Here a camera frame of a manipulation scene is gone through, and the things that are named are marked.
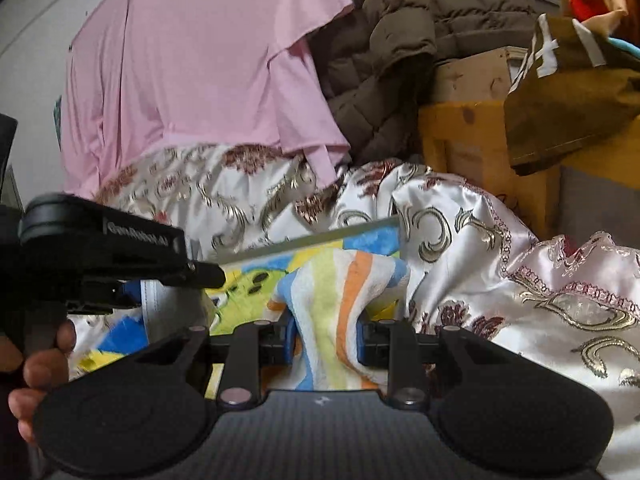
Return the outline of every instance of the striped towel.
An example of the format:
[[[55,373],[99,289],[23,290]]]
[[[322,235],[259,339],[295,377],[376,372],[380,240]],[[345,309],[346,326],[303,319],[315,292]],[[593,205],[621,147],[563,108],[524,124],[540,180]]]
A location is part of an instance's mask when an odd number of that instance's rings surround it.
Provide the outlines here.
[[[407,265],[391,256],[327,249],[283,277],[264,318],[288,308],[298,326],[293,365],[265,384],[288,390],[385,390],[387,370],[359,364],[356,322],[366,308],[373,318],[399,319],[409,281]]]

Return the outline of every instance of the brown paper bag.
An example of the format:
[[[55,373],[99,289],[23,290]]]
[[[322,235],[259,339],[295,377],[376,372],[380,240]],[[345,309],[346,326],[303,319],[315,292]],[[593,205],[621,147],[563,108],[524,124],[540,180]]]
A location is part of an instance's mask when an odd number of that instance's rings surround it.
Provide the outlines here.
[[[640,59],[542,14],[504,104],[511,167],[527,175],[622,132],[640,114]]]

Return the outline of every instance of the red fabric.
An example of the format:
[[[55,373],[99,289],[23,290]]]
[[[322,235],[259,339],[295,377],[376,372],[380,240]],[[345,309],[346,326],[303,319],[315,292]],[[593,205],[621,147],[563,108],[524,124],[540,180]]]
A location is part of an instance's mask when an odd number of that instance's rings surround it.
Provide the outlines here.
[[[579,22],[609,12],[604,0],[571,0],[570,5],[574,18]]]

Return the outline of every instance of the brown puffer jacket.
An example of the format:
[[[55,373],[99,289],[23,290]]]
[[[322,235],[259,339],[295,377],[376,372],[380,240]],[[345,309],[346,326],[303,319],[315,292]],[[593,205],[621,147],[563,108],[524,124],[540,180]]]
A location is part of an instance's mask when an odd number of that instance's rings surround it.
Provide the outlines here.
[[[354,0],[309,41],[322,92],[357,164],[408,154],[436,62],[529,46],[532,0]]]

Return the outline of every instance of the pink lace trim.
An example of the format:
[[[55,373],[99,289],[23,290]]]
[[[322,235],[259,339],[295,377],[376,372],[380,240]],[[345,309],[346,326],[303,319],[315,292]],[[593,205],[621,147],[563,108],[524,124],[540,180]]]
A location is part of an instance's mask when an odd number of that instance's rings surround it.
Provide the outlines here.
[[[502,233],[502,244],[500,245],[500,273],[503,276],[506,276],[507,264],[511,257],[511,231],[507,227],[507,224],[502,221],[502,218],[498,216],[498,213],[495,212],[491,195],[489,195],[484,189],[470,184],[466,179],[463,187],[466,187],[468,190],[474,191],[484,197],[487,207],[489,208],[489,213],[491,213],[491,218],[494,220],[495,226],[500,229],[500,232]]]
[[[593,285],[593,283],[571,282],[567,283],[560,290],[554,291],[553,289],[546,286],[546,283],[542,280],[542,278],[540,278],[540,276],[538,276],[533,270],[529,269],[529,267],[520,267],[511,275],[512,279],[519,276],[525,278],[528,282],[534,285],[536,289],[540,291],[540,293],[544,294],[545,296],[551,296],[552,294],[557,294],[560,292],[571,292],[573,294],[589,298],[590,300],[597,301],[600,304],[608,305],[619,310],[624,310],[625,312],[628,312],[629,314],[632,314],[633,316],[640,319],[640,307],[638,307],[637,303],[634,303],[629,298],[619,296],[604,288],[600,288],[597,285]]]

